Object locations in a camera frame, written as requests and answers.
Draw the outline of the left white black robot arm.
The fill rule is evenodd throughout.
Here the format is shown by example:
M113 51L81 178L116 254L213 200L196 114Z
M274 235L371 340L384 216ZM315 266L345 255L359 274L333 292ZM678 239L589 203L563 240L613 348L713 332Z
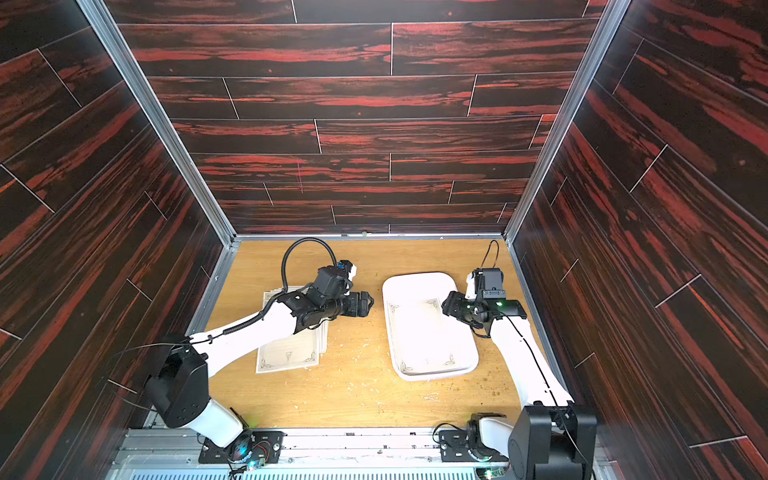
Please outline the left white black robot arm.
M155 363L145 393L167 427L191 429L223 450L228 462L247 463L269 450L244 421L211 397L209 379L269 343L339 316L365 317L373 305L365 291L323 297L306 286L280 293L238 322L170 343L164 361Z

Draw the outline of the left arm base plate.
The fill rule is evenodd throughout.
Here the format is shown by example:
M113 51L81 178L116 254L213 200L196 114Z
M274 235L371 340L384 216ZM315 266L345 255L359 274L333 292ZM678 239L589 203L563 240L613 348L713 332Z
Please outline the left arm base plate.
M247 465L261 468L279 461L285 433L272 430L245 430L226 447L205 439L198 457L200 464Z

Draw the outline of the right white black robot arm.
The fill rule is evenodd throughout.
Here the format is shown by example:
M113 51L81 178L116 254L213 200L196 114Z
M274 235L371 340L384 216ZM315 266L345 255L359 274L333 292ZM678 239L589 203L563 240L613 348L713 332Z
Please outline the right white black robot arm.
M576 404L555 377L522 305L498 298L470 300L453 291L442 311L485 331L501 353L521 403L514 424L496 414L473 415L466 430L468 451L479 460L505 457L506 479L590 479L596 415Z

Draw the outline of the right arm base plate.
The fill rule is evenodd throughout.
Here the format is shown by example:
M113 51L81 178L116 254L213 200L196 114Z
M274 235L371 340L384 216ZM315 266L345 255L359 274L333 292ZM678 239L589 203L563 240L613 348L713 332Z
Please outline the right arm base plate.
M471 447L467 433L460 429L445 428L433 433L443 463L507 463L508 458L493 449Z

